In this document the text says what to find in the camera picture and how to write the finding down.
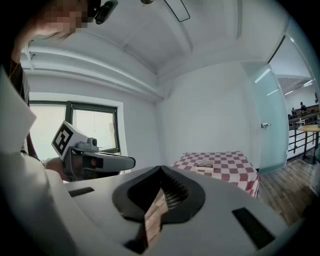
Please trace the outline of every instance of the black rectangular panel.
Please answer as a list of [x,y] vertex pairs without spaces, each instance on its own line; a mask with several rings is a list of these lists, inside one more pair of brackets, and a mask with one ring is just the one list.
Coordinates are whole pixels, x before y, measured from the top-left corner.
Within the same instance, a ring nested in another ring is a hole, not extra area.
[[76,189],[76,190],[71,190],[71,191],[69,191],[69,194],[72,198],[74,198],[77,196],[81,196],[81,195],[90,193],[92,191],[95,191],[92,187],[84,187],[84,188],[80,188],[80,189]]
[[233,210],[232,213],[258,249],[265,247],[275,239],[246,208]]

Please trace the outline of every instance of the window frame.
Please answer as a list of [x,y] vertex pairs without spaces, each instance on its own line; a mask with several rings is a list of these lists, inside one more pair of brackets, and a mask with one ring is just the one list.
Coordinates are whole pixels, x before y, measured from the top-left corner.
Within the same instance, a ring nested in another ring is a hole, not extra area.
[[76,101],[50,101],[50,100],[30,100],[30,105],[64,105],[65,106],[64,120],[70,123],[71,125],[73,124],[74,110],[93,111],[93,112],[102,112],[102,113],[112,114],[115,148],[101,150],[101,152],[106,152],[110,154],[121,152],[119,133],[118,133],[117,107],[76,102]]

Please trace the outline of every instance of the frosted glass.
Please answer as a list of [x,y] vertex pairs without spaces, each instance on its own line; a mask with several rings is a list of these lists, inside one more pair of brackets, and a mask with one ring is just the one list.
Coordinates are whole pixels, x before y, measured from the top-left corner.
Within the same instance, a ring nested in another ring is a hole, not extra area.
[[311,74],[311,78],[314,79],[313,82],[316,84],[316,93],[318,95],[318,99],[320,99],[320,62],[317,53],[315,52],[305,33],[292,17],[289,19],[286,34],[290,37],[296,48],[303,56],[305,64],[308,67],[308,71]]
[[[269,64],[246,62],[242,67],[247,75],[248,85],[254,91],[260,116],[257,129],[261,129],[260,174],[266,174],[286,165],[289,139],[289,125],[286,103],[276,75]],[[266,129],[261,124],[268,123]]]
[[30,129],[32,143],[40,160],[58,157],[51,142],[65,119],[66,106],[40,105],[30,106],[36,120]]
[[73,110],[72,125],[88,137],[97,139],[99,150],[109,150],[116,147],[113,114]]

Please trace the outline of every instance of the white ceiling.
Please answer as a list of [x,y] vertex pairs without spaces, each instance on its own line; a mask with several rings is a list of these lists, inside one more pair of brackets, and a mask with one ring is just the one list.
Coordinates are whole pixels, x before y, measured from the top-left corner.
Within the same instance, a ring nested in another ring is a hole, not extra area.
[[311,78],[302,54],[288,36],[270,61],[270,66],[279,78]]
[[146,5],[140,0],[119,0],[104,24],[91,23],[84,31],[128,51],[157,73],[169,60],[185,54],[173,27],[184,34],[190,48],[226,36],[223,2],[183,0],[191,18],[178,22],[164,0]]
[[301,79],[301,78],[279,78],[279,84],[281,86],[283,94],[286,94],[290,91],[297,90],[301,88],[305,83],[310,81],[310,79]]
[[102,25],[90,23],[62,42],[31,42],[22,66],[33,75],[97,77],[161,99],[157,86],[187,72],[229,61],[268,61],[288,22],[273,0],[182,1],[190,19],[179,22],[164,0],[118,0]]

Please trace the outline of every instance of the door handle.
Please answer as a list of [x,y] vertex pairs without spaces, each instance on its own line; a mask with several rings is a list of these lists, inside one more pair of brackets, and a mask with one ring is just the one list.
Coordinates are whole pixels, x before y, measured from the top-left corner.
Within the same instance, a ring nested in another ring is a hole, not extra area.
[[269,127],[269,126],[271,126],[271,123],[265,122],[265,123],[262,123],[262,124],[261,124],[261,128],[264,128],[265,130],[266,130],[267,127]]

